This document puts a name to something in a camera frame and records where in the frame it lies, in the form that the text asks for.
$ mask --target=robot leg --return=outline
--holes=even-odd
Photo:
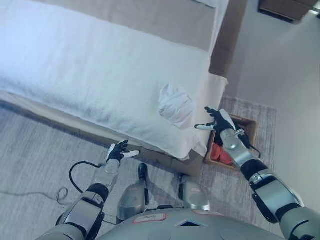
[[[145,211],[149,204],[149,192],[147,189],[148,167],[141,163],[138,169],[139,180],[130,185],[122,194],[117,206],[117,224]]]
[[[181,177],[179,198],[180,200],[183,200],[183,207],[185,209],[210,211],[208,196],[191,176],[183,175]]]

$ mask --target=bed frame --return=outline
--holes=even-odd
[[[211,56],[209,68],[211,74],[227,78],[246,5],[247,0],[229,0],[221,30]],[[127,136],[121,137],[119,135],[111,136],[110,130],[106,131],[106,129],[101,126],[57,110],[54,112],[51,108],[49,111],[48,107],[41,105],[41,111],[45,111],[45,108],[48,108],[47,111],[50,112],[50,119],[45,118],[41,116],[39,110],[33,107],[35,104],[34,102],[7,92],[0,92],[0,100],[18,107],[20,109],[19,111],[23,111],[27,116],[40,118],[51,125],[62,127],[69,132],[88,137],[101,144],[111,145],[122,141],[124,138],[128,138]],[[76,124],[70,126],[69,124],[66,124],[68,120],[76,122]],[[135,141],[130,138],[128,140],[129,143],[134,143]],[[143,158],[154,160],[157,163],[173,168],[180,173],[191,176],[199,176],[201,173],[204,158],[193,150],[189,153],[189,160],[179,161],[175,157],[169,156],[161,151],[152,151],[135,145],[130,145],[129,148],[130,150],[139,150],[140,156]]]

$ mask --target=gray carpet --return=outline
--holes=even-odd
[[[272,168],[276,110],[230,97],[224,97],[221,105],[229,112],[258,121],[256,147],[261,150],[264,162]],[[78,161],[101,162],[106,157],[107,147],[0,103],[2,191],[42,191],[55,197],[58,189],[65,186],[69,189],[65,202],[72,202],[79,193],[69,181],[69,168]],[[179,181],[176,172],[147,159],[125,159],[104,209],[107,221],[116,222],[117,202],[124,189],[137,179],[141,161],[149,164],[149,207],[182,206],[177,194]],[[94,170],[90,166],[75,168],[73,176],[80,188],[85,189],[90,184]],[[251,199],[252,191],[237,171],[204,164],[199,181],[207,189],[213,211],[270,229]],[[41,195],[14,197],[0,194],[0,203],[0,238],[10,240],[37,238],[53,227],[66,209]],[[104,223],[100,232],[105,233],[112,227]]]

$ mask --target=wooden box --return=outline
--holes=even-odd
[[[245,117],[240,117],[240,116],[236,116],[236,115],[232,115],[232,114],[230,114],[230,117],[235,124],[238,124],[239,127],[244,129],[245,133],[249,137],[251,145],[254,146],[255,140],[256,140],[256,131],[258,128],[258,123],[256,121],[247,119]],[[215,140],[215,135],[216,135],[216,132],[212,131],[210,139],[209,139],[209,144],[208,144],[208,152],[206,153],[204,162],[209,165],[217,164],[217,165],[222,165],[224,167],[236,170],[237,168],[234,164],[227,165],[222,162],[211,160],[210,156],[211,156],[212,146],[213,146],[214,140]]]

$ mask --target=white bedsheet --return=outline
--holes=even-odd
[[[28,0],[14,0],[4,20],[0,90],[179,159],[191,149],[206,154],[208,133],[178,129],[157,109],[160,89],[170,82],[197,103],[195,123],[209,120],[203,107],[219,107],[227,80],[208,74],[208,52]]]

